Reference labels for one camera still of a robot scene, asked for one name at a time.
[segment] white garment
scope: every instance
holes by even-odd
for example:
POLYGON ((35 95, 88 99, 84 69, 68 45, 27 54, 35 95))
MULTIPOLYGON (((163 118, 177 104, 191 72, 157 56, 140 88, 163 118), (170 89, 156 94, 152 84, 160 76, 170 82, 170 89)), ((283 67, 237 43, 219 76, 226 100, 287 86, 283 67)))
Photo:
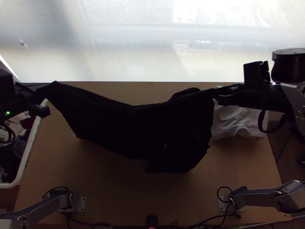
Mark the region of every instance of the white garment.
MULTIPOLYGON (((214 117, 211 140, 240 135, 250 139, 262 139, 266 134, 258 129, 258 116, 261 110, 239 106, 220 106, 214 100, 214 117)), ((263 129, 267 129, 268 111, 263 120, 263 129)))

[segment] brown tabletop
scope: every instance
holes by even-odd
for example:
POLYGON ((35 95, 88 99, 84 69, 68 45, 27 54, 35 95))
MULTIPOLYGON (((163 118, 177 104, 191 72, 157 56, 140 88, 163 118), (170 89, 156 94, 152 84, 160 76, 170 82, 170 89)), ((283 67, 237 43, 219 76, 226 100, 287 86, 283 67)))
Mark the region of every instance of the brown tabletop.
MULTIPOLYGON (((73 86, 121 102, 138 105, 163 102, 177 91, 198 87, 207 89, 230 83, 183 82, 69 82, 73 86)), ((111 225, 145 225, 154 213, 160 225, 179 220, 193 225, 223 214, 216 190, 246 185, 250 189, 281 185, 281 179, 268 138, 241 137, 210 142, 201 162, 185 174, 147 174, 143 161, 132 161, 98 145, 78 139, 61 113, 48 103, 51 116, 41 120, 15 210, 41 199, 49 189, 66 186, 75 195, 87 198, 85 211, 74 218, 111 225)), ((96 120, 88 119, 94 125, 96 120)), ((274 208, 247 207, 241 219, 229 217, 225 225, 291 220, 274 208)), ((43 223, 66 224, 55 212, 43 223)))

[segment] black cloth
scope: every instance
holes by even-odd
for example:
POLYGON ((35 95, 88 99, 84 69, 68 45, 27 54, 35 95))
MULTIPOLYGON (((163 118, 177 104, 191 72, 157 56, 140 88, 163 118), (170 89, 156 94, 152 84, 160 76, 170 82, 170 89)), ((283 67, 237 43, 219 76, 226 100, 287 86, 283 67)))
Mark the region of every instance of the black cloth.
POLYGON ((78 138, 131 159, 147 159, 148 172, 187 172, 209 148, 214 112, 210 90, 189 88, 167 102, 139 106, 56 81, 41 92, 78 138))

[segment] white curtain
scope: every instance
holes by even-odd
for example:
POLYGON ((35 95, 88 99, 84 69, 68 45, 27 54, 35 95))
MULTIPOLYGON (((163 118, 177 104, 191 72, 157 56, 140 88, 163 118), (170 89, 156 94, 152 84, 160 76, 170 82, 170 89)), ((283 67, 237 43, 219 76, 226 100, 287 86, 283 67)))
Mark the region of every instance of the white curtain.
POLYGON ((302 0, 0 0, 0 55, 21 82, 243 82, 304 21, 302 0))

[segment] cable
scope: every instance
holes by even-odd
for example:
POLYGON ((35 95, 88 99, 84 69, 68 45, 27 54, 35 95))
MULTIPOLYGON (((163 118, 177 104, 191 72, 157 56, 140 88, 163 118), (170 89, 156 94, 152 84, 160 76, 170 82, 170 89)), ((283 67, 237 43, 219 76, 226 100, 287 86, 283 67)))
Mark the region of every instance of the cable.
POLYGON ((8 132, 8 139, 6 141, 0 140, 0 143, 8 144, 14 142, 16 140, 15 132, 11 128, 9 128, 5 123, 0 123, 0 126, 4 127, 8 132))
POLYGON ((42 196, 42 198, 43 199, 46 199, 47 198, 47 194, 49 193, 49 192, 51 192, 51 191, 54 191, 54 190, 56 190, 56 189, 66 189, 66 190, 69 190, 67 187, 65 187, 65 186, 59 186, 59 187, 56 187, 56 188, 53 188, 53 189, 50 189, 49 191, 47 191, 43 196, 42 196))
POLYGON ((70 225, 71 214, 72 214, 72 212, 69 212, 68 217, 67 217, 67 226, 68 226, 69 229, 72 229, 72 227, 70 225))
POLYGON ((260 132, 263 132, 265 134, 271 134, 275 131, 278 131, 280 128, 284 126, 285 122, 288 120, 289 117, 288 114, 283 114, 281 120, 279 121, 279 124, 274 129, 268 131, 263 129, 263 120, 265 117, 265 113, 266 110, 262 110, 258 116, 258 129, 260 130, 260 132))
MULTIPOLYGON (((56 190, 56 189, 66 189, 66 190, 69 190, 67 187, 65 186, 59 186, 59 187, 56 187, 56 188, 53 188, 53 189, 50 189, 49 191, 47 191, 43 196, 42 198, 45 199, 47 198, 47 194, 53 190, 56 190)), ((108 223, 96 223, 96 224, 93 224, 93 223, 87 223, 87 222, 82 222, 82 221, 79 221, 79 220, 76 220, 74 218, 71 217, 72 215, 72 212, 69 212, 68 215, 66 215, 65 213, 61 212, 65 217, 67 217, 67 226, 69 229, 72 229, 71 228, 71 225, 70 225, 70 221, 73 221, 75 223, 78 223, 78 224, 81 224, 81 225, 85 225, 85 226, 93 226, 92 228, 95 228, 95 227, 110 227, 111 228, 111 225, 108 224, 108 223)))
POLYGON ((227 186, 221 186, 221 187, 219 187, 218 189, 217 189, 217 198, 221 201, 221 202, 223 202, 223 203, 231 203, 231 201, 224 201, 224 200, 222 200, 220 197, 219 197, 219 191, 221 190, 221 189, 229 189, 230 190, 230 192, 232 192, 232 189, 230 189, 229 187, 227 187, 227 186))
POLYGON ((232 204, 232 203, 229 203, 229 204, 228 204, 228 206, 227 206, 227 208, 226 208, 226 210, 225 210, 224 215, 213 216, 213 217, 211 217, 211 218, 209 218, 209 219, 206 219, 206 220, 204 220, 204 221, 202 221, 202 222, 200 222, 200 223, 198 223, 198 224, 196 224, 196 225, 190 226, 188 229, 193 229, 193 228, 195 228, 195 227, 199 227, 199 226, 203 225, 204 223, 206 223, 206 222, 208 222, 208 221, 210 221, 210 220, 212 220, 212 219, 217 219, 217 218, 221 218, 221 217, 223 217, 222 222, 221 222, 219 225, 217 225, 217 226, 213 226, 212 228, 221 227, 221 226, 224 224, 225 219, 226 219, 227 216, 235 216, 236 218, 241 219, 241 216, 238 215, 238 214, 236 214, 235 212, 234 212, 233 214, 227 214, 228 209, 229 209, 229 207, 231 206, 231 204, 232 204))
POLYGON ((224 224, 224 222, 225 222, 227 216, 235 216, 236 218, 241 219, 241 216, 238 215, 238 214, 236 214, 236 204, 235 204, 235 211, 234 211, 232 214, 227 214, 227 213, 228 213, 229 207, 230 207, 233 203, 232 203, 232 201, 224 201, 224 200, 222 200, 222 199, 219 197, 219 191, 220 191, 221 189, 229 189, 231 192, 232 192, 232 189, 230 189, 230 188, 227 187, 227 186, 221 186, 221 187, 219 187, 219 188, 217 189, 217 193, 216 193, 217 198, 218 198, 221 202, 223 202, 223 203, 228 203, 228 206, 227 206, 227 208, 226 208, 226 210, 225 210, 224 215, 218 215, 218 216, 211 217, 211 218, 206 219, 206 220, 204 220, 204 221, 202 221, 202 222, 200 222, 200 223, 198 223, 198 224, 196 224, 196 225, 190 226, 188 229, 193 229, 193 228, 195 228, 195 227, 202 226, 202 225, 204 225, 204 223, 206 223, 206 222, 208 222, 208 221, 210 221, 210 220, 212 220, 212 219, 217 219, 217 218, 221 218, 221 217, 223 217, 222 222, 221 222, 219 225, 217 225, 217 226, 212 226, 212 228, 221 227, 221 226, 224 224))
POLYGON ((279 160, 279 158, 281 157, 281 155, 283 154, 284 149, 285 149, 287 143, 289 142, 289 139, 292 137, 292 135, 293 135, 293 132, 291 132, 291 133, 288 135, 288 137, 286 138, 286 140, 285 140, 285 142, 284 142, 284 144, 283 144, 283 147, 280 149, 279 156, 278 156, 278 158, 275 160, 275 163, 278 163, 278 160, 279 160))

